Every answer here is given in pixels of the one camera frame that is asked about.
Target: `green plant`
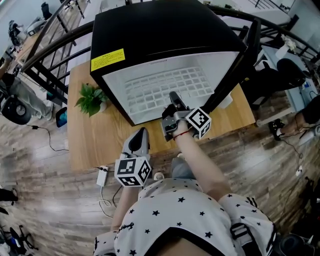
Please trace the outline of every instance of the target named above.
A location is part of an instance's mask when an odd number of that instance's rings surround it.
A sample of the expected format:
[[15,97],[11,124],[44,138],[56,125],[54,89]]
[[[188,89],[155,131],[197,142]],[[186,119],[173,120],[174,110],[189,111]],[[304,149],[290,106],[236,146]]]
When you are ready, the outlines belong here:
[[107,101],[107,96],[99,87],[93,87],[88,84],[82,84],[79,93],[83,96],[78,99],[75,104],[80,106],[82,113],[89,113],[89,117],[98,113],[100,110],[100,104]]

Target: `white star-print shirt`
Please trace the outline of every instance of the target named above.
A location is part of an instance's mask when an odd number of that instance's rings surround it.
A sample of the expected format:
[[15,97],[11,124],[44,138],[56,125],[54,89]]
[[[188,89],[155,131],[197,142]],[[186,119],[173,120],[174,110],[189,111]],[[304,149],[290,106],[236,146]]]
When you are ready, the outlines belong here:
[[95,239],[94,256],[156,255],[170,238],[185,238],[215,256],[244,256],[231,227],[245,224],[262,256],[272,251],[275,226],[253,198],[237,194],[218,202],[194,179],[167,178],[144,188],[118,231]]

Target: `electrical outlet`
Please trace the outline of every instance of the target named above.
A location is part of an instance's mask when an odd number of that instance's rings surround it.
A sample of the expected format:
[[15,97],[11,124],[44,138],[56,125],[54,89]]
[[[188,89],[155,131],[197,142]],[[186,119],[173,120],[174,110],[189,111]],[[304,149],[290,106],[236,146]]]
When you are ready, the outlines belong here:
[[302,165],[299,166],[299,169],[296,170],[295,176],[299,177],[302,174]]
[[107,181],[107,177],[108,177],[108,166],[105,165],[101,165],[99,167],[99,174],[98,174],[98,178],[96,180],[96,184],[104,187],[106,185],[106,181]]

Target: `desk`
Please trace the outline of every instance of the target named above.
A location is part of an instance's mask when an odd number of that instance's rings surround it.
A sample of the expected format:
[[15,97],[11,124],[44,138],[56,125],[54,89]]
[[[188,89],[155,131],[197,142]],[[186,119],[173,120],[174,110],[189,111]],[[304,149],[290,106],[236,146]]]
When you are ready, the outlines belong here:
[[[124,141],[141,127],[146,127],[149,132],[150,154],[176,147],[173,140],[166,142],[160,119],[132,127],[111,103],[104,112],[92,117],[81,113],[75,104],[80,97],[82,83],[97,85],[90,76],[90,61],[70,71],[67,133],[70,166],[73,171],[80,172],[95,166],[114,163],[120,156]],[[255,122],[239,84],[233,89],[231,96],[233,102],[226,109],[216,108],[210,113],[212,124],[205,139],[218,137]]]
[[28,54],[30,53],[32,47],[34,46],[36,40],[38,39],[38,36],[40,35],[40,32],[41,30],[38,33],[34,34],[33,36],[28,36],[24,41],[19,53],[15,55],[15,61],[21,66],[25,64],[22,60],[26,61]]
[[[258,61],[254,66],[260,63],[263,57],[265,56],[268,60],[268,63],[270,64],[270,68],[274,70],[278,70],[277,63],[279,59],[276,57],[276,52],[278,49],[272,48],[269,46],[264,46],[264,45],[261,47],[262,47],[262,50],[259,53],[259,56],[257,58]],[[306,68],[306,65],[303,63],[303,61],[299,56],[287,52],[283,58],[292,60],[302,71],[308,71],[308,69]],[[300,87],[295,87],[290,90],[285,90],[286,96],[288,97],[288,100],[290,102],[290,107],[288,109],[285,109],[280,113],[277,113],[265,120],[257,120],[256,124],[260,127],[275,119],[284,117],[287,114],[299,112],[303,110],[312,100],[312,98],[310,97],[310,92],[313,91],[316,95],[318,94],[318,91],[312,79],[306,79],[306,81],[308,82],[310,87],[306,88],[305,91],[301,91]]]

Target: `wooden table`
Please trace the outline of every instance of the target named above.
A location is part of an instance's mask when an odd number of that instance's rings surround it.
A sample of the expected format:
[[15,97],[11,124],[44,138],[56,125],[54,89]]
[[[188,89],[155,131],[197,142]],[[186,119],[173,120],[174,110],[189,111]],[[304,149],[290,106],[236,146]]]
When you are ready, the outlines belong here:
[[21,50],[19,53],[15,55],[15,61],[23,66],[25,64],[24,61],[26,61],[26,58],[28,57],[28,54],[30,53],[32,47],[34,46],[36,40],[38,39],[40,35],[41,30],[38,33],[35,33],[32,36],[28,36],[26,40],[24,41]]
[[[146,127],[149,132],[150,154],[176,147],[173,140],[166,142],[160,119],[132,127],[111,103],[104,112],[92,117],[81,113],[75,104],[80,97],[82,83],[97,85],[90,76],[89,61],[70,71],[67,131],[70,166],[73,171],[84,171],[95,166],[114,163],[120,156],[124,141],[141,127]],[[211,129],[205,139],[255,123],[239,84],[233,89],[231,96],[233,102],[226,109],[216,108],[210,113]]]

